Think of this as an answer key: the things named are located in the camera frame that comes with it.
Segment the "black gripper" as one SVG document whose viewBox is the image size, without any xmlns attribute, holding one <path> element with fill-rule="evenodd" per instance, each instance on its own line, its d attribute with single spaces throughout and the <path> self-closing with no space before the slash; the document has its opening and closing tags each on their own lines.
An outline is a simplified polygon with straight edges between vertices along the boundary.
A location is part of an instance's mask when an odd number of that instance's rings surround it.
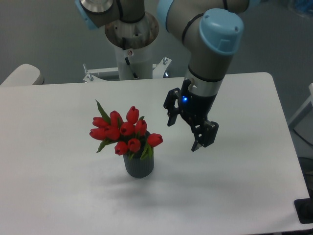
<svg viewBox="0 0 313 235">
<path fill-rule="evenodd" d="M 208 147 L 213 144 L 217 135 L 219 124 L 207 119 L 208 113 L 215 101 L 213 96 L 200 96 L 188 90 L 191 80 L 183 81 L 181 90 L 174 88 L 166 96 L 163 107 L 167 110 L 167 126 L 172 126 L 177 120 L 178 114 L 191 127 L 195 141 L 191 148 L 195 152 L 200 147 Z"/>
</svg>

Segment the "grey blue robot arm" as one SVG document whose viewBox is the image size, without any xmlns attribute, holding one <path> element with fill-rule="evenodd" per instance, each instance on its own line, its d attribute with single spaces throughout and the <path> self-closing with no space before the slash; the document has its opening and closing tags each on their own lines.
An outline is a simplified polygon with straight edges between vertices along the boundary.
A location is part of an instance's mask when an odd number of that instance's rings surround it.
<svg viewBox="0 0 313 235">
<path fill-rule="evenodd" d="M 211 145 L 218 124 L 207 116 L 244 31 L 239 13 L 256 0 L 161 0 L 157 15 L 142 0 L 77 0 L 75 5 L 90 29 L 103 27 L 114 46 L 121 80 L 153 75 L 150 46 L 164 27 L 191 53 L 181 88 L 164 102 L 168 125 L 181 116 L 194 134 L 192 150 Z"/>
</svg>

